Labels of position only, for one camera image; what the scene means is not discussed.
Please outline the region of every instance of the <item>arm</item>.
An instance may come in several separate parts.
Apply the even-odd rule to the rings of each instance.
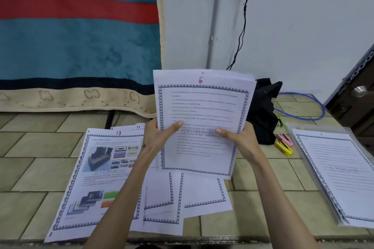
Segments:
[[[273,248],[318,249],[313,235],[288,200],[260,149],[252,124],[246,122],[239,134],[224,129],[216,132],[233,141],[252,166]]]
[[[137,161],[113,204],[88,238],[84,249],[124,248],[148,167],[166,140],[182,125],[183,122],[179,121],[171,127],[159,131],[156,119],[146,124],[143,146]]]

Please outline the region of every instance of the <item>left hand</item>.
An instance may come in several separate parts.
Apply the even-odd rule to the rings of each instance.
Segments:
[[[144,129],[144,138],[142,151],[154,159],[157,152],[159,152],[165,145],[168,138],[183,126],[183,121],[178,121],[172,124],[169,128],[160,131],[157,129],[157,118],[152,119],[146,123]]]

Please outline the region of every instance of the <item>pink clothespin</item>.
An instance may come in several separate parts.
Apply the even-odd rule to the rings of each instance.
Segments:
[[[278,134],[276,135],[276,138],[278,141],[284,141],[289,147],[294,146],[294,144],[291,142],[291,140],[285,135],[285,134]]]

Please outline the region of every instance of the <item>door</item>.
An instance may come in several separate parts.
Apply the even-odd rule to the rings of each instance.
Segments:
[[[358,141],[374,155],[373,50],[326,107],[342,126],[351,128]]]

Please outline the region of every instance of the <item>hand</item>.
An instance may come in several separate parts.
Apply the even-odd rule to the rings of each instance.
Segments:
[[[147,122],[144,129],[143,147],[141,152],[147,153],[147,155],[154,159],[157,152],[162,149],[168,138],[182,126],[183,122],[178,121],[172,124],[169,128],[160,131],[157,129],[157,118]]]
[[[256,162],[264,157],[251,123],[245,122],[244,130],[239,134],[220,128],[216,129],[216,133],[222,138],[233,141],[242,156],[249,162]]]

